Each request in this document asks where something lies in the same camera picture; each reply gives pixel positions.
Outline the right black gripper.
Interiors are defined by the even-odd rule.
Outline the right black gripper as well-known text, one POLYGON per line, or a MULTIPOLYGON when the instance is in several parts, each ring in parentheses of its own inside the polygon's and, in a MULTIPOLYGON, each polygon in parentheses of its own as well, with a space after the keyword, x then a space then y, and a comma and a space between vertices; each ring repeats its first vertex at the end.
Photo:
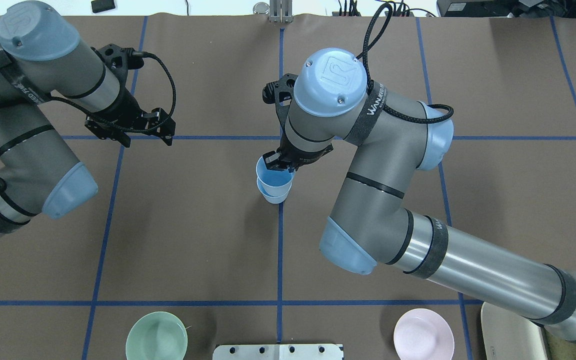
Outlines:
POLYGON ((263 166, 268 171, 288 170, 294 173, 301 166, 313 164, 334 150, 331 137, 325 140, 307 139, 291 124, 291 105, 297 102, 294 96, 297 78, 295 74, 286 73, 278 80, 267 83, 262 90, 263 102, 275 106, 281 129, 277 150, 263 154, 263 166))

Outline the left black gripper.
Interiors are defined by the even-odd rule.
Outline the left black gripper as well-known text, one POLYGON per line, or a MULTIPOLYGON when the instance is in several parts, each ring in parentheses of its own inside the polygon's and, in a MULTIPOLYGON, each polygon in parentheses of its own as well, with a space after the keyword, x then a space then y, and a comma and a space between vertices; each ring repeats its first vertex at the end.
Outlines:
POLYGON ((131 145, 128 135, 130 133, 158 137, 167 146, 171 146, 176 130, 172 115, 176 107, 177 93, 173 77, 162 59, 147 51, 137 51, 132 47, 124 48, 116 44, 108 44, 94 52, 119 80, 119 91, 118 98, 107 109, 86 117, 86 129, 101 140, 117 141, 126 148, 131 145), (153 59, 160 64, 170 82, 172 103, 169 112, 161 107, 150 112, 144 111, 134 95, 126 89, 128 71, 141 69, 145 59, 153 59))

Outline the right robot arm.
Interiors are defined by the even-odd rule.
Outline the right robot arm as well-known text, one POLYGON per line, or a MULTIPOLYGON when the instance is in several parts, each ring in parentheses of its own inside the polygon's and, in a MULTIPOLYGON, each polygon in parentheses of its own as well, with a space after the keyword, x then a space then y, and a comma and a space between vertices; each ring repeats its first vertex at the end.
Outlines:
POLYGON ((359 275, 388 265, 509 310, 576 344, 576 137, 454 135, 453 110, 389 91, 365 54, 311 55, 265 85, 282 129, 263 170, 291 177, 333 151, 343 165, 290 200, 285 244, 359 275))

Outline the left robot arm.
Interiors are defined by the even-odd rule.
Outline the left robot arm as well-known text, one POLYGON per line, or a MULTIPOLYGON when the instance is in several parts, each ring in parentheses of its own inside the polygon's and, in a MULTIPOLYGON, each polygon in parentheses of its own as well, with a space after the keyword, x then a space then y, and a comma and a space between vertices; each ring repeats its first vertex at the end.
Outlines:
POLYGON ((0 17, 0 237, 46 214, 62 218, 98 185, 40 106, 59 101, 85 114, 98 139, 131 145, 130 133, 172 145, 173 111, 144 111, 126 89, 128 71, 157 55, 90 47, 51 5, 14 4, 0 17))

